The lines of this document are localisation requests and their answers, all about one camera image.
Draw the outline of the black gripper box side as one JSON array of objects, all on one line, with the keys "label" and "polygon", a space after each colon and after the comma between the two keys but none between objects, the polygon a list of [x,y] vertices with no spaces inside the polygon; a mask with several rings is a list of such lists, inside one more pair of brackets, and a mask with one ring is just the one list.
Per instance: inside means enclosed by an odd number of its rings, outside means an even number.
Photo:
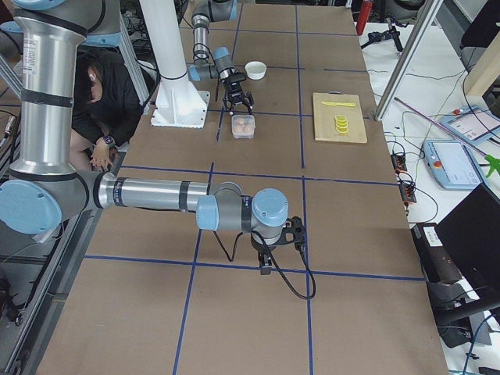
[{"label": "black gripper box side", "polygon": [[259,270],[260,273],[270,275],[273,269],[272,259],[266,253],[266,248],[273,251],[277,246],[288,245],[291,243],[291,238],[287,235],[285,228],[276,230],[261,230],[256,229],[251,231],[251,245],[259,253]]}]

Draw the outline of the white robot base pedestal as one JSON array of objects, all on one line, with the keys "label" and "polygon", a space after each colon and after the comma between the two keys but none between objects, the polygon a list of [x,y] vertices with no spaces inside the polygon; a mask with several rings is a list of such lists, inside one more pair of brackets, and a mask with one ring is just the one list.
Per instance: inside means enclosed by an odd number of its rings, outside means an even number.
[{"label": "white robot base pedestal", "polygon": [[209,93],[189,80],[174,2],[144,0],[140,5],[160,79],[152,125],[204,127]]}]

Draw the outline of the black gripper bowl side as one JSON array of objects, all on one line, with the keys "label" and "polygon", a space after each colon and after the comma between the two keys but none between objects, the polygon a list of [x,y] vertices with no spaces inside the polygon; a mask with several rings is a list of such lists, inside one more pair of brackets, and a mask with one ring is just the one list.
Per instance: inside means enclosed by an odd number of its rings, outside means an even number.
[{"label": "black gripper bowl side", "polygon": [[226,113],[234,115],[234,106],[244,105],[249,114],[252,114],[254,99],[252,93],[247,91],[244,93],[240,86],[225,87],[225,96],[223,97],[223,107]]}]

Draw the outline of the grey robot arm box side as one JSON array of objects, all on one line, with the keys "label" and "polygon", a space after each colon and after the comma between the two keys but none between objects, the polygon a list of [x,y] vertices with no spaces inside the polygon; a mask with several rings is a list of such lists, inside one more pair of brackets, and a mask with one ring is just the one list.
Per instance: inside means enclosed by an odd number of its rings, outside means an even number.
[{"label": "grey robot arm box side", "polygon": [[139,180],[110,171],[115,148],[143,113],[127,62],[105,50],[120,42],[116,1],[17,1],[23,32],[20,156],[1,186],[1,220],[42,234],[91,207],[190,212],[203,230],[250,234],[264,274],[291,232],[288,201],[276,189],[246,196],[238,185]]}]

